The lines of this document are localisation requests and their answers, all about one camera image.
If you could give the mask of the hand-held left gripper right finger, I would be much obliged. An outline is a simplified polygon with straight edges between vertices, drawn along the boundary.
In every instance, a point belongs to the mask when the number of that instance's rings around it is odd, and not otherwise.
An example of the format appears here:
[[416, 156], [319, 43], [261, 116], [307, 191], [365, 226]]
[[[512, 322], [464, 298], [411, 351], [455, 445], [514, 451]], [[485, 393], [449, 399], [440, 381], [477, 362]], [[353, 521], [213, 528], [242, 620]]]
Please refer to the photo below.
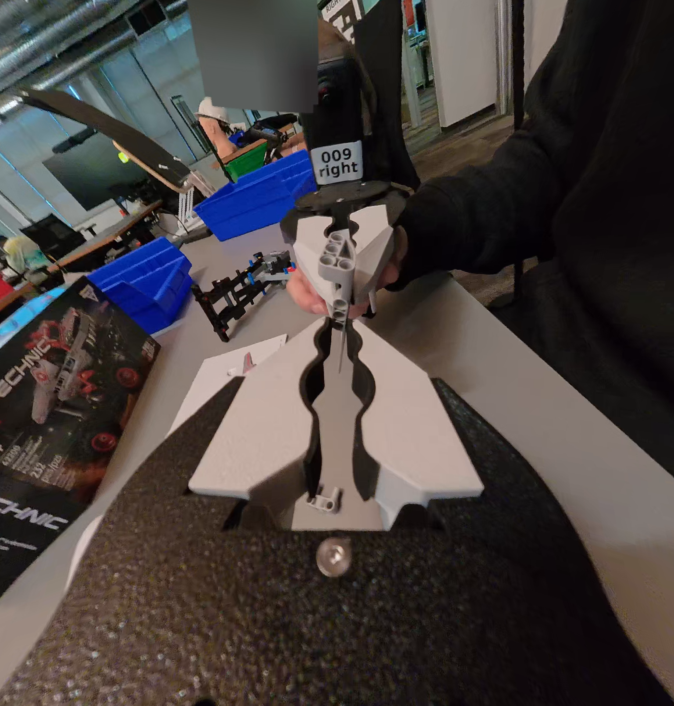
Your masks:
[[352, 474], [361, 499], [377, 504], [383, 530], [405, 507], [479, 497], [483, 481], [430, 376], [361, 322], [349, 324], [346, 341], [361, 402]]

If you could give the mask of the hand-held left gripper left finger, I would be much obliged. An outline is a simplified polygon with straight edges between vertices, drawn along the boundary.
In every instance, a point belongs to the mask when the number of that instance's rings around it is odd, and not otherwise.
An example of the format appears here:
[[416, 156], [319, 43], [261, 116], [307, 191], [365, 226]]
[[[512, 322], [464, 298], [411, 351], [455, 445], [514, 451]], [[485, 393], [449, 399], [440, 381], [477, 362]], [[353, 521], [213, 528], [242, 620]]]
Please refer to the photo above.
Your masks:
[[189, 481], [196, 495], [236, 501], [225, 530], [338, 530], [338, 514], [305, 503], [319, 484], [338, 487], [338, 427], [315, 409], [331, 344], [319, 319], [236, 382]]

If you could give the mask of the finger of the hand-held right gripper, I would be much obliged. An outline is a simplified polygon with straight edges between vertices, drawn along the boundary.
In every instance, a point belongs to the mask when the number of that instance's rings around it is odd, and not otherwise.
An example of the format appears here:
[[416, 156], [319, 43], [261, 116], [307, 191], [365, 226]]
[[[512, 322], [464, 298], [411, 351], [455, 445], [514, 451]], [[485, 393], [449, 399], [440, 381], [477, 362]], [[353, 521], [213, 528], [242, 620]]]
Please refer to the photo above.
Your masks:
[[394, 253], [394, 228], [385, 203], [349, 215], [350, 307], [367, 305], [378, 279]]
[[318, 258], [326, 243], [325, 232], [332, 223], [332, 216], [306, 213], [288, 213], [282, 219], [283, 239], [292, 247], [296, 269], [304, 273], [322, 298], [317, 275]]

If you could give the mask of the grey tapered panel piece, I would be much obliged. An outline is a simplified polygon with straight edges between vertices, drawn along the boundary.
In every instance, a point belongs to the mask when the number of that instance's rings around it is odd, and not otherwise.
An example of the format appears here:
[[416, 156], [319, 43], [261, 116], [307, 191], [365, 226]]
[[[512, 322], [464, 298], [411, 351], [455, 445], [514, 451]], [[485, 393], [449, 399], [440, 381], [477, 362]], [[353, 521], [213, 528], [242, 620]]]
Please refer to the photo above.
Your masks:
[[338, 373], [341, 374], [346, 350], [347, 321], [352, 304], [356, 272], [356, 245], [349, 229], [328, 234], [318, 258], [318, 284], [329, 316], [340, 331]]

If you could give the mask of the small grey connector piece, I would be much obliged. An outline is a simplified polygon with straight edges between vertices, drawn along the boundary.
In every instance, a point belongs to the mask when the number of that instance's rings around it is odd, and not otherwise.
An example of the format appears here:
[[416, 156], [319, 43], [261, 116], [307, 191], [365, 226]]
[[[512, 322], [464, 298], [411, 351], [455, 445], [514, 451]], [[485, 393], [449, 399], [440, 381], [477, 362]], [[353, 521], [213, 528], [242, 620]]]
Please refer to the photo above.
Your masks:
[[337, 486], [328, 489], [324, 484], [319, 484], [313, 496], [307, 496], [306, 505], [313, 507], [324, 514], [338, 514], [341, 509], [343, 489]]

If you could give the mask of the person's right forearm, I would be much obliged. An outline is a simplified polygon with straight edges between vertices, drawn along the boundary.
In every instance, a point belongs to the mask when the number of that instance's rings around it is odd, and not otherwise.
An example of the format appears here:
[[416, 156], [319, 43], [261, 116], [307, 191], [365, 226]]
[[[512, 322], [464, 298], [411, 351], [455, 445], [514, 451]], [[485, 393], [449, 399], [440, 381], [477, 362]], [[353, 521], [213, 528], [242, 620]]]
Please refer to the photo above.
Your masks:
[[529, 258], [550, 257], [561, 198], [559, 182], [551, 177], [525, 179], [476, 168], [426, 183], [397, 220], [406, 250], [397, 279], [386, 288], [400, 291], [434, 272], [493, 275]]

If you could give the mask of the wooden background desk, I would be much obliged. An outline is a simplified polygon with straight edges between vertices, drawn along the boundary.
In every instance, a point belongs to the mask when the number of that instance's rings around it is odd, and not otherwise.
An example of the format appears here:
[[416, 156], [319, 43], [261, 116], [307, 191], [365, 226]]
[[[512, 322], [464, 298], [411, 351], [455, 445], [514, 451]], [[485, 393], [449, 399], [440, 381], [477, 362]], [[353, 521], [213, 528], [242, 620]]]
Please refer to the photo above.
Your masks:
[[135, 228], [138, 227], [139, 224], [144, 223], [147, 218], [154, 214], [154, 212], [158, 211], [162, 206], [163, 201], [156, 200], [149, 206], [144, 207], [131, 215], [125, 216], [118, 223], [108, 227], [102, 233], [93, 236], [92, 239], [86, 241], [82, 245], [79, 245], [73, 249], [71, 252], [62, 256], [60, 260], [54, 260], [47, 267], [47, 271], [55, 272], [63, 269], [80, 258], [103, 248], [107, 244], [115, 242], [117, 239], [126, 238]]

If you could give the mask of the person's right hand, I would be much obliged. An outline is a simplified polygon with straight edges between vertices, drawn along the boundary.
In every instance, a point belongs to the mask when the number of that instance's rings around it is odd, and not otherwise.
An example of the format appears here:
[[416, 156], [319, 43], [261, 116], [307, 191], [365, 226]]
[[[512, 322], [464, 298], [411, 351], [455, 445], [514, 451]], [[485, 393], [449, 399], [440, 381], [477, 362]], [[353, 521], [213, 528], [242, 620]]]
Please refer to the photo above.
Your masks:
[[[404, 253], [392, 255], [378, 280], [377, 291], [385, 289], [389, 292], [397, 292], [408, 286], [407, 278], [402, 276], [404, 260]], [[315, 315], [329, 315], [325, 300], [317, 293], [299, 268], [291, 274], [287, 292], [294, 303], [303, 311]]]

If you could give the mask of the blue plastic bin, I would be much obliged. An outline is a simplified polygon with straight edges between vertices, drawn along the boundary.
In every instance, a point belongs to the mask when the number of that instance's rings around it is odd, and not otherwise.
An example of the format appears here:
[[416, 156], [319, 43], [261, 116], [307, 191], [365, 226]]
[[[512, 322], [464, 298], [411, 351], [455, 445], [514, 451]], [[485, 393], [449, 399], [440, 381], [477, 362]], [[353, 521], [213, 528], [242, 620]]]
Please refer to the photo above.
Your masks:
[[164, 237], [142, 245], [88, 279], [148, 334], [170, 327], [189, 295], [191, 260]]
[[228, 183], [194, 207], [221, 242], [279, 223], [298, 199], [316, 190], [306, 150], [289, 154]]

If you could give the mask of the black toy chassis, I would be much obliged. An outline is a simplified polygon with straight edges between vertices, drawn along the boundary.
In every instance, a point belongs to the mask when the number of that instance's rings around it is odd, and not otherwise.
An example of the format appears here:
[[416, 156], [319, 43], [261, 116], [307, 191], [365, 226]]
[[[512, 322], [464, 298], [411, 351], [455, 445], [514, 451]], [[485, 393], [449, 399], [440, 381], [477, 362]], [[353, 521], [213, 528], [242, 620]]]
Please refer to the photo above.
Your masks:
[[284, 287], [295, 271], [290, 251], [273, 251], [267, 255], [254, 253], [244, 270], [235, 276], [214, 280], [211, 287], [203, 290], [196, 283], [190, 291], [200, 305], [214, 333], [222, 342], [229, 342], [229, 326], [239, 321], [248, 307], [258, 297], [265, 296], [271, 287]]

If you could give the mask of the green plastic bin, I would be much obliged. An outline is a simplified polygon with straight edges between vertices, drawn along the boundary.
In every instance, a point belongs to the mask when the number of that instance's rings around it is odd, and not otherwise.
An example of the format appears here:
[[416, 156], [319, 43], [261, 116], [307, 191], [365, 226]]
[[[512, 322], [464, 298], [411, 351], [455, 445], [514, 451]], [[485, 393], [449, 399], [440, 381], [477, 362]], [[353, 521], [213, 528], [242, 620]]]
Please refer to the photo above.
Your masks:
[[281, 149], [279, 140], [258, 139], [226, 157], [220, 168], [230, 181], [236, 183], [239, 178], [280, 159]]

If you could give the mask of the white board stand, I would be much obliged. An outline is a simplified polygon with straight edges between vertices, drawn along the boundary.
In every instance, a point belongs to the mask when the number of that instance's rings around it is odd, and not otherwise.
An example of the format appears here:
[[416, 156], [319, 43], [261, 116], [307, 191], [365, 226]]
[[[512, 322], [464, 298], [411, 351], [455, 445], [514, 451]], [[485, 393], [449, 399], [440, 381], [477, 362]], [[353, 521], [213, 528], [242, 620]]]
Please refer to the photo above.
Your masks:
[[179, 195], [177, 208], [177, 227], [173, 238], [175, 240], [189, 235], [191, 231], [199, 228], [203, 221], [196, 214], [196, 207], [204, 199], [211, 197], [217, 189], [199, 171], [191, 170], [183, 184], [176, 189]]

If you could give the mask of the black toy set box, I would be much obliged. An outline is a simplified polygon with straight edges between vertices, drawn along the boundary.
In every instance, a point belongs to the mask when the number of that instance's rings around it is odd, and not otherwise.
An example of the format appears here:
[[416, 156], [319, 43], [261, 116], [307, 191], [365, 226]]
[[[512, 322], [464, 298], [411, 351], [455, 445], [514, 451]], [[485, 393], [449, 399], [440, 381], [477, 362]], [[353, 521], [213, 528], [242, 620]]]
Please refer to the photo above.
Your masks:
[[159, 350], [86, 277], [0, 345], [0, 598], [92, 503]]

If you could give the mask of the black curved board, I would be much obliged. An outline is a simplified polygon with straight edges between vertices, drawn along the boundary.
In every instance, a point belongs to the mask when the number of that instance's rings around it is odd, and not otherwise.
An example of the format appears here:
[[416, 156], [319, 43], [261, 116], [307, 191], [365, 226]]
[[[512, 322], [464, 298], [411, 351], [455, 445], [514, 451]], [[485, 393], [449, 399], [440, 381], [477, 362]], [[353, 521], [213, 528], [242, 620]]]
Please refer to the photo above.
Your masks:
[[188, 191], [191, 170], [178, 157], [125, 122], [62, 91], [22, 89], [17, 90], [16, 94], [29, 107], [94, 128], [157, 181], [176, 193]]

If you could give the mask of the person's black clothed body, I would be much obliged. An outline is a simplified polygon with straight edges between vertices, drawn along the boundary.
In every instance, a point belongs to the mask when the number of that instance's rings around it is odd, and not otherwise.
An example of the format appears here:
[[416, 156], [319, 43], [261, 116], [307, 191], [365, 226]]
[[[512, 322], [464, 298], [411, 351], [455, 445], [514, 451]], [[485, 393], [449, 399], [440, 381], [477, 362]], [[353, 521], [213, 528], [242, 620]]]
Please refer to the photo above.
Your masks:
[[569, 1], [527, 111], [566, 130], [527, 342], [674, 478], [674, 1]]

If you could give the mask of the silver ventilation duct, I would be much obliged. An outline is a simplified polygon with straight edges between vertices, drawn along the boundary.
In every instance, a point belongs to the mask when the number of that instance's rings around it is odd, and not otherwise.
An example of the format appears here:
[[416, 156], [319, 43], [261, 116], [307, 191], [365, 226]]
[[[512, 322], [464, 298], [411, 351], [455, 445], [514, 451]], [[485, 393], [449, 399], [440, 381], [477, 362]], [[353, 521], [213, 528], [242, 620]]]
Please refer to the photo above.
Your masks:
[[0, 93], [148, 1], [0, 1]]

